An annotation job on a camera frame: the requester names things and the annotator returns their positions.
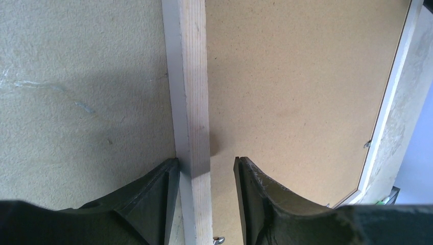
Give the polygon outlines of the brown cardboard backing board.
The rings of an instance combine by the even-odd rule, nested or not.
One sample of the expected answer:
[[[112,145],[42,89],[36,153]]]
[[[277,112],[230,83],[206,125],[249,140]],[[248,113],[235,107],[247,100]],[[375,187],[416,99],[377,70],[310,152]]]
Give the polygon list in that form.
[[[213,230],[242,244],[236,157],[323,206],[357,190],[410,1],[207,1]]]

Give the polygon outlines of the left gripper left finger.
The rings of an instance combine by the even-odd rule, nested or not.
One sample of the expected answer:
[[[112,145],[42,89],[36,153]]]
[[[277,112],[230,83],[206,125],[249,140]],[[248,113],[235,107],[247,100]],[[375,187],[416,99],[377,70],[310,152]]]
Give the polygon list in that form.
[[[78,209],[1,201],[1,244],[168,244],[179,176],[172,158]]]

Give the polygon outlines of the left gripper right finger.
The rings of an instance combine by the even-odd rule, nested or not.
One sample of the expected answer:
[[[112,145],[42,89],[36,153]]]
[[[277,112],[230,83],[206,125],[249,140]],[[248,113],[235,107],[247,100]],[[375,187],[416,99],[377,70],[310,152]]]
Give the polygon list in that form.
[[[432,244],[431,205],[329,208],[292,192],[247,157],[234,174],[244,244]]]

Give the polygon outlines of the white wooden picture frame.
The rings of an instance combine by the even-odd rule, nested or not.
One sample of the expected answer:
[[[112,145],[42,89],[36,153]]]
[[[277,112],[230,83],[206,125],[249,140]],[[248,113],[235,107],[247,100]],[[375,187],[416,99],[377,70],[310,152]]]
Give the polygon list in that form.
[[[162,2],[174,139],[176,155],[182,163],[180,189],[187,244],[212,244],[216,236],[211,192],[206,2]],[[355,203],[365,194],[422,5],[422,1],[410,1],[373,133],[364,145],[367,153],[357,190],[332,207]]]

